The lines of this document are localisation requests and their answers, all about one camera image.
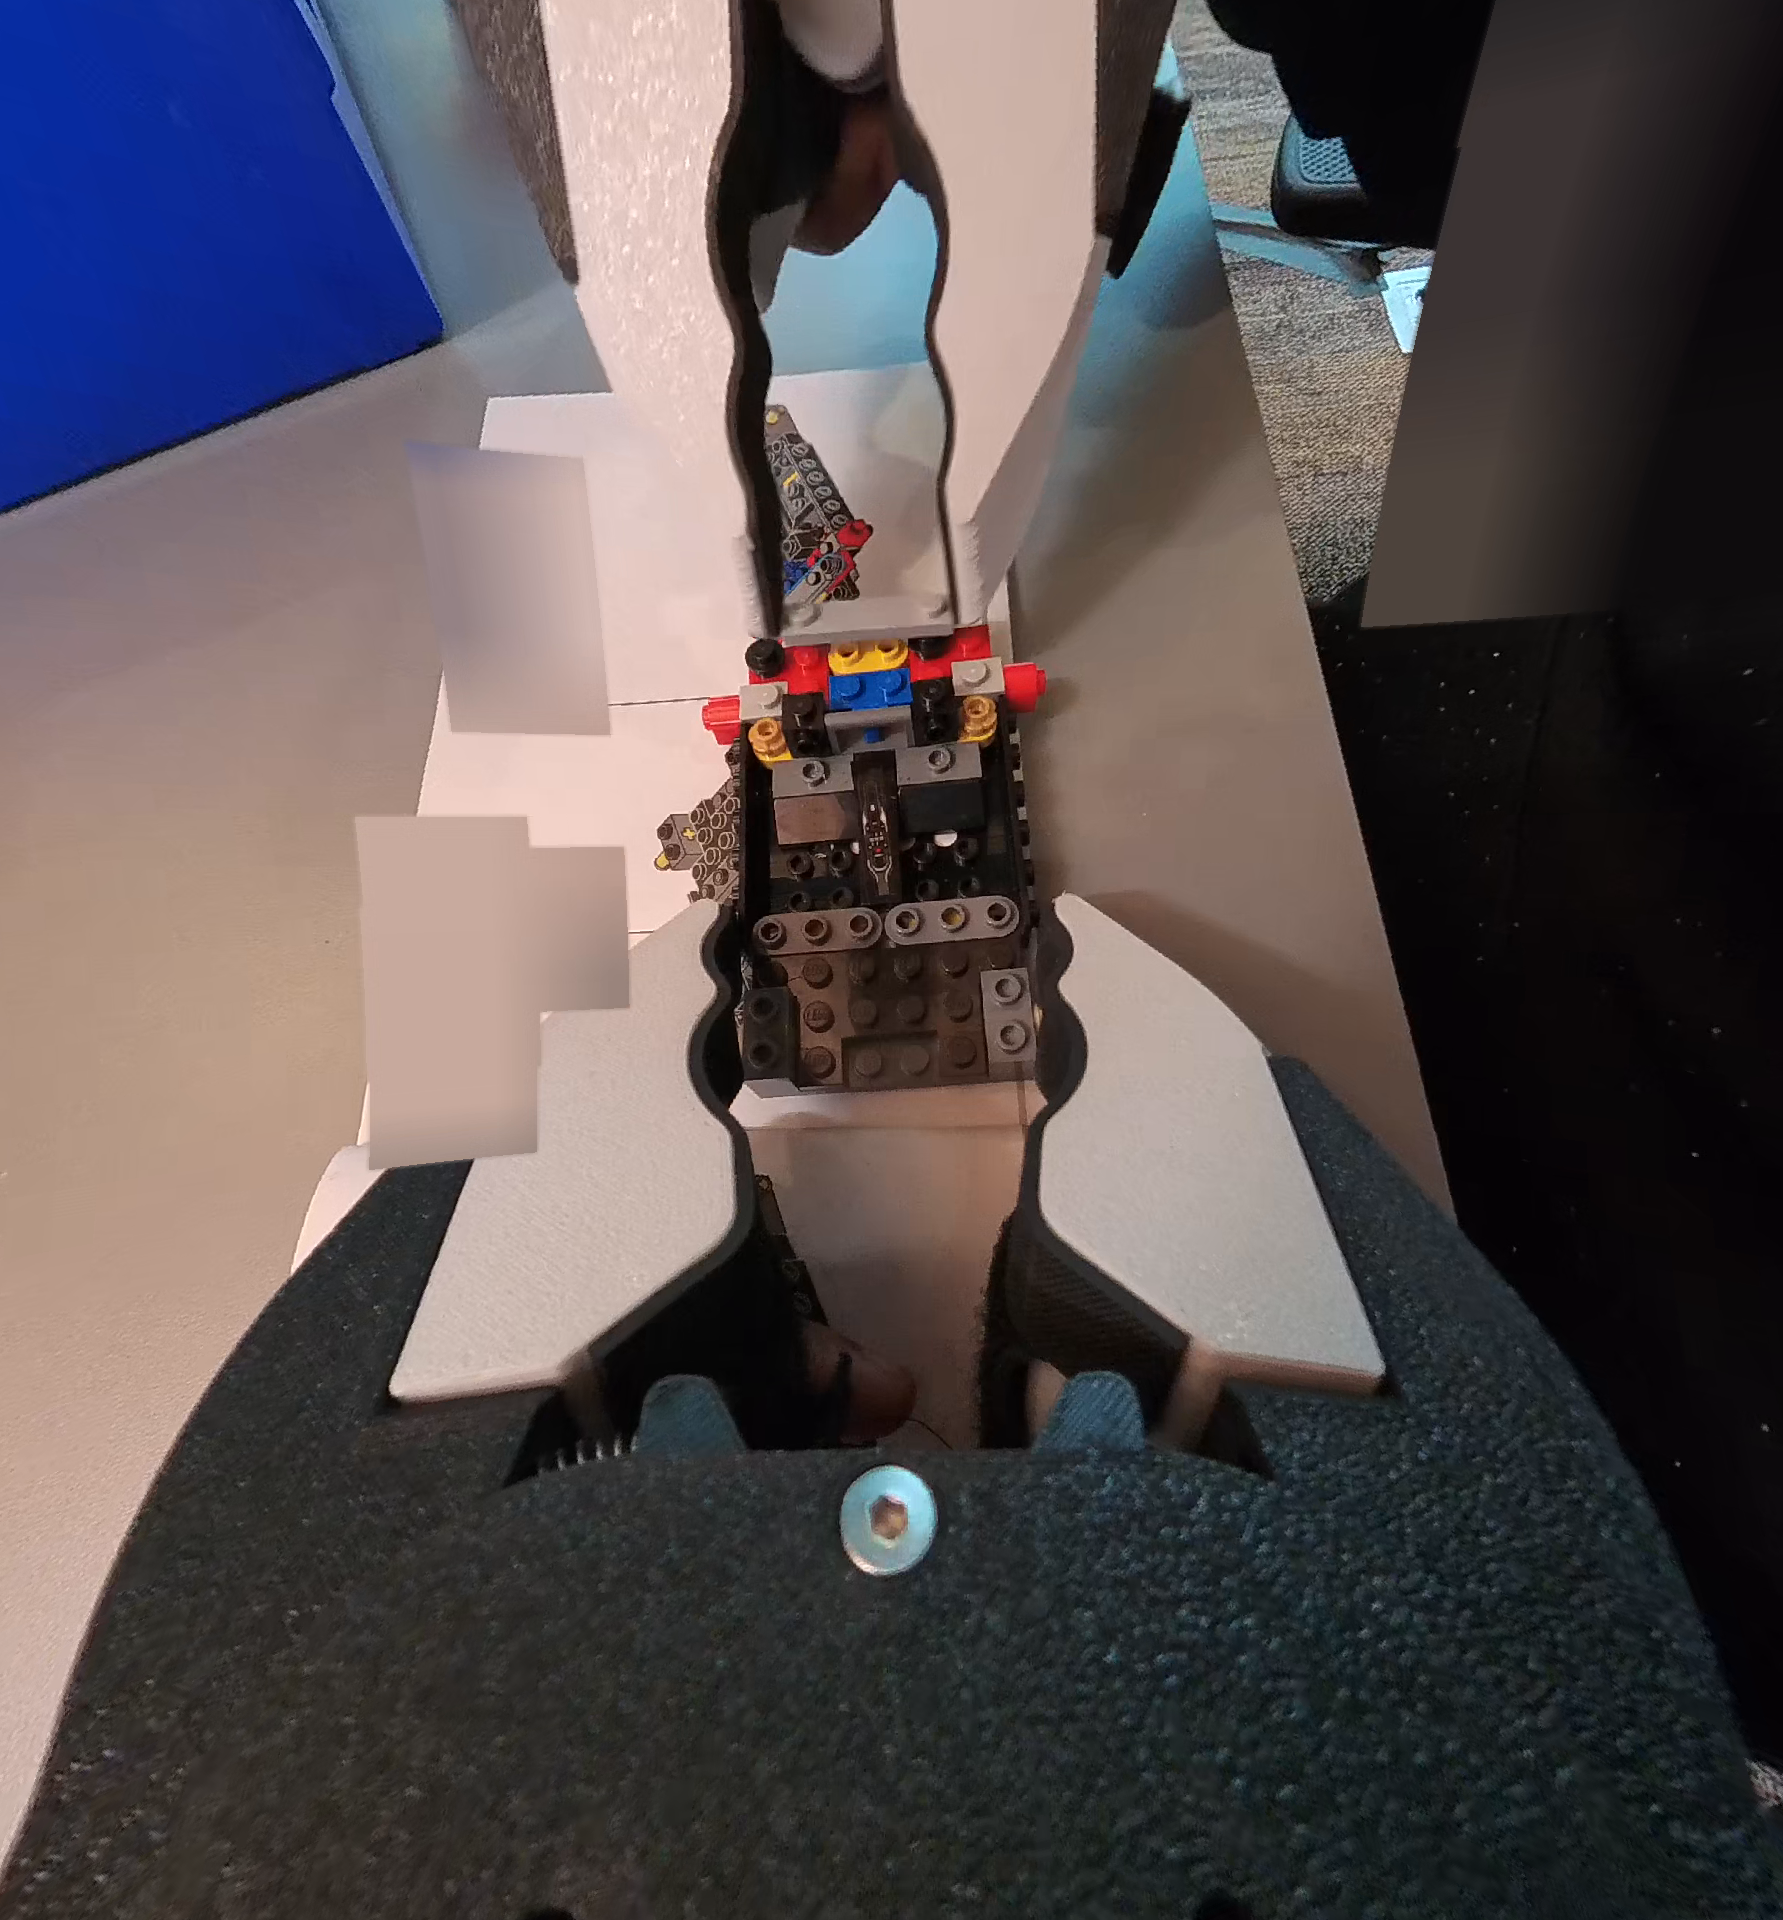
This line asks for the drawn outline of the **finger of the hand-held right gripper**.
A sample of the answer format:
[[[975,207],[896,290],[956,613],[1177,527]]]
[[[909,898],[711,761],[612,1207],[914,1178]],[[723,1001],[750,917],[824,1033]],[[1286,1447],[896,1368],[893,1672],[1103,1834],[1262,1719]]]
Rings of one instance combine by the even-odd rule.
[[[944,217],[926,348],[954,621],[973,626],[1044,497],[1102,288],[1099,10],[896,3],[890,39]]]
[[[576,298],[612,393],[672,455],[751,635],[783,633],[751,238],[768,158],[748,4],[542,3]]]

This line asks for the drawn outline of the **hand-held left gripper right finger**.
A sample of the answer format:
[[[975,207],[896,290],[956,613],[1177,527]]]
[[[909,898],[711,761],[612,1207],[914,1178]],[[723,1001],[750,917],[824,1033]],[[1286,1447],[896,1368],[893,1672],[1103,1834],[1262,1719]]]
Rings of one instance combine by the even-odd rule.
[[[1379,1344],[1266,1047],[1096,903],[1044,928],[1040,1087],[1000,1314],[1138,1388],[1375,1388]]]

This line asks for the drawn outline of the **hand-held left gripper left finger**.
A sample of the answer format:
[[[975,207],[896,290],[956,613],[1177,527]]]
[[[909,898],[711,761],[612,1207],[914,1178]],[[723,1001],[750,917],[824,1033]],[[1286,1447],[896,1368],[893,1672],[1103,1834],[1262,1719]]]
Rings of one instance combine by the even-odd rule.
[[[398,1403],[566,1380],[754,1224],[731,1116],[737,920],[682,913],[629,961],[629,1006],[542,1020],[539,1147],[468,1170],[391,1380]]]

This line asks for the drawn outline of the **multicoloured lego model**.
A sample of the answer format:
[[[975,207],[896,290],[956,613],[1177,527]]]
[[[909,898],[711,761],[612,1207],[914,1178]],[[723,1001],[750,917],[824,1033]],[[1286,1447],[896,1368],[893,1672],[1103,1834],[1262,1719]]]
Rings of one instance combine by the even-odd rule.
[[[1034,1074],[1040,909],[1018,722],[1047,677],[990,626],[748,651],[702,722],[742,802],[740,1057],[763,1097]]]

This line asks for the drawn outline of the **light grey lego plate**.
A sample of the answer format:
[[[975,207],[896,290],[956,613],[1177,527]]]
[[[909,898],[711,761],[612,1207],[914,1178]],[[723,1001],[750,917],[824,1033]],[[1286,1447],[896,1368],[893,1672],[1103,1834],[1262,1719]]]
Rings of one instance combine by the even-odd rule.
[[[1007,589],[998,589],[990,611],[959,616],[948,598],[932,594],[861,596],[856,600],[818,600],[783,608],[783,624],[767,637],[783,645],[879,644],[888,638],[948,637],[986,619],[1009,623]]]

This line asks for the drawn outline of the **grey lego piece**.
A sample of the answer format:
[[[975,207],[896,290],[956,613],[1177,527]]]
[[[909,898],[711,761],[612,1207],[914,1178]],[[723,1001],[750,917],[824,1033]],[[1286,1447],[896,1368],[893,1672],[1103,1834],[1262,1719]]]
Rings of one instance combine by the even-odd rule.
[[[736,779],[657,825],[659,872],[686,877],[691,900],[736,903],[742,887],[742,802]]]

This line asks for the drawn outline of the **black office chair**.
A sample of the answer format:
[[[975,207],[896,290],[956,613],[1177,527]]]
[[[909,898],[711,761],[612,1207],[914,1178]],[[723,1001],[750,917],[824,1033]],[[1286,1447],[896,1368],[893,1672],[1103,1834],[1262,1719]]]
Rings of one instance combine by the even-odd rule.
[[[1280,229],[1429,250],[1444,219],[1490,3],[1213,3],[1289,99]]]

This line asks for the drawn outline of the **white instruction booklet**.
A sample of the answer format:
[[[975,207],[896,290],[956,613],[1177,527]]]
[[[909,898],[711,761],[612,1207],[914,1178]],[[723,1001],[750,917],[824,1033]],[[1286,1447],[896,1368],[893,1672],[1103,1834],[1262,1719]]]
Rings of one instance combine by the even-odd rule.
[[[948,598],[932,501],[944,403],[926,366],[785,375],[765,403],[763,444],[789,535],[808,527],[805,513],[842,509],[820,565],[859,584],[850,600]],[[686,877],[655,866],[659,821],[728,779],[702,708],[750,676],[728,567],[680,517],[674,459],[622,397],[509,397],[492,401],[480,453],[458,472],[569,486],[572,624],[605,641],[610,707],[595,736],[468,731],[441,692],[417,821],[357,834],[377,938],[417,928],[408,906],[384,906],[389,885],[406,893],[411,880],[436,877],[461,892],[468,853],[495,856],[492,903],[516,900],[520,880],[542,882],[551,864],[562,877],[592,869],[605,924],[612,898],[625,900],[630,949],[682,913],[731,913],[691,900]],[[767,1342],[763,1284],[737,1281],[733,1268],[761,1262],[770,1223],[808,1259],[835,1329],[913,1369],[918,1426],[941,1444],[975,1444],[986,1271],[1018,1195],[1037,1049],[1018,1083],[763,1097],[744,1083],[737,1008],[740,989],[731,1116],[751,1155],[756,1218],[730,1259],[561,1382],[405,1404],[391,1391],[398,1350],[391,1403],[562,1392],[579,1428],[617,1433],[643,1400],[629,1369],[708,1375],[731,1396],[731,1380],[758,1366],[744,1350]]]

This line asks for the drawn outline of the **blue box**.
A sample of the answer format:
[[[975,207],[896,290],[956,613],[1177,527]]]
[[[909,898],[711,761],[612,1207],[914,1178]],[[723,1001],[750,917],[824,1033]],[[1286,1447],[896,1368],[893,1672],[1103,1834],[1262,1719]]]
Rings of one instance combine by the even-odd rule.
[[[316,4],[0,3],[0,512],[440,335]]]

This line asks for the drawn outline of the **grey panel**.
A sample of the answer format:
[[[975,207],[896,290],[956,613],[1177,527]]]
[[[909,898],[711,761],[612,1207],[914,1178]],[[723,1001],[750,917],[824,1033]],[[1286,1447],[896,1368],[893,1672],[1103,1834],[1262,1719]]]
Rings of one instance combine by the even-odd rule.
[[[1783,4],[1497,4],[1370,626],[1783,600]]]

